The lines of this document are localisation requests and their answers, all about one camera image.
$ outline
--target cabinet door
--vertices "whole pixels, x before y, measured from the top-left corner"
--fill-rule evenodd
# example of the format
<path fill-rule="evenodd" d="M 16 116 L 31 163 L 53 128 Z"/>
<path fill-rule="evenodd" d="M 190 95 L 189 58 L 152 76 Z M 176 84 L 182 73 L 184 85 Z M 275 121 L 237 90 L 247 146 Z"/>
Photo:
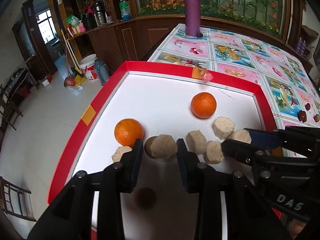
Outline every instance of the cabinet door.
<path fill-rule="evenodd" d="M 94 52 L 107 64 L 113 74 L 124 62 L 114 27 L 101 29 L 89 34 Z"/>
<path fill-rule="evenodd" d="M 137 33 L 139 34 L 140 54 L 142 58 L 147 55 L 154 46 L 157 46 L 177 24 L 184 22 L 184 17 L 149 18 L 143 17 L 136 20 Z"/>
<path fill-rule="evenodd" d="M 139 43 L 136 22 L 129 21 L 116 26 L 116 34 L 122 51 L 123 59 L 137 61 L 140 59 L 140 49 L 143 44 Z"/>
<path fill-rule="evenodd" d="M 37 56 L 32 57 L 27 64 L 31 75 L 35 80 L 40 80 L 46 76 L 47 73 Z"/>

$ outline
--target cardboard box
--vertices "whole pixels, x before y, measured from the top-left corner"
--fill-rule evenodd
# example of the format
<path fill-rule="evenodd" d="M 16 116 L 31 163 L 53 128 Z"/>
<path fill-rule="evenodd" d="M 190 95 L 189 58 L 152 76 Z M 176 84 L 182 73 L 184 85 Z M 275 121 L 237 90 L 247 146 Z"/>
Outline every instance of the cardboard box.
<path fill-rule="evenodd" d="M 41 82 L 42 84 L 46 87 L 47 85 L 49 85 L 52 81 L 52 76 L 51 75 L 47 75 L 45 79 L 43 79 Z"/>

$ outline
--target wooden chair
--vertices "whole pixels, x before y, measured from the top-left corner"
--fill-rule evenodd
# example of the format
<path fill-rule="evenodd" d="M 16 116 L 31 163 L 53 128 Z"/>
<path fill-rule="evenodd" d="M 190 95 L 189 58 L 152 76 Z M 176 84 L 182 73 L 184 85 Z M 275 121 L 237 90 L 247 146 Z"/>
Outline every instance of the wooden chair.
<path fill-rule="evenodd" d="M 13 210 L 12 201 L 11 201 L 11 192 L 12 191 L 14 191 L 18 194 L 18 203 L 19 203 L 19 208 L 20 208 L 20 214 L 15 213 Z M 27 212 L 27 208 L 26 208 L 26 199 L 25 199 L 26 193 L 31 194 L 31 191 L 20 188 L 16 185 L 6 181 L 2 177 L 0 177 L 0 207 L 4 210 L 4 212 L 6 214 L 9 214 L 9 215 L 21 218 L 21 219 L 36 222 L 37 221 L 36 219 L 28 216 L 28 212 Z M 23 215 L 23 212 L 22 212 L 21 199 L 23 201 L 24 211 L 25 211 L 26 215 Z M 10 205 L 11 211 L 8 210 L 7 203 Z"/>

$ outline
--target white floor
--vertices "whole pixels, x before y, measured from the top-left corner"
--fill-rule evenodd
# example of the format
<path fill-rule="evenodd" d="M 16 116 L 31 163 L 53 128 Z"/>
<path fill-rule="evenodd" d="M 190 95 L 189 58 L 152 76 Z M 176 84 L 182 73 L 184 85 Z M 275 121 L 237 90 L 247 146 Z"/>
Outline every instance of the white floor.
<path fill-rule="evenodd" d="M 19 107 L 23 117 L 15 123 L 17 131 L 7 129 L 0 153 L 0 176 L 29 189 L 36 219 L 47 208 L 46 198 L 59 157 L 83 112 L 101 89 L 99 80 L 85 81 L 81 87 L 64 87 L 67 71 L 62 61 L 52 83 L 31 93 Z M 8 215 L 23 238 L 34 222 Z"/>

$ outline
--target plastic bag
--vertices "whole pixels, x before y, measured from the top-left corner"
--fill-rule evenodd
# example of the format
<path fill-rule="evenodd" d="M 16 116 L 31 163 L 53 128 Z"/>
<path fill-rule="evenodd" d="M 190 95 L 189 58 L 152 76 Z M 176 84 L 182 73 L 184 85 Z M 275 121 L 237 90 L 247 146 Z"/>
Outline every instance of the plastic bag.
<path fill-rule="evenodd" d="M 213 79 L 212 74 L 209 73 L 207 69 L 203 67 L 198 67 L 198 70 L 200 72 L 203 83 L 207 83 L 208 81 L 211 81 Z"/>
<path fill-rule="evenodd" d="M 73 27 L 75 27 L 75 26 L 78 26 L 78 25 L 79 25 L 80 20 L 79 20 L 77 17 L 75 17 L 74 15 L 70 14 L 70 15 L 68 16 L 68 18 L 66 19 L 66 23 L 69 23 L 69 24 L 71 24 Z"/>

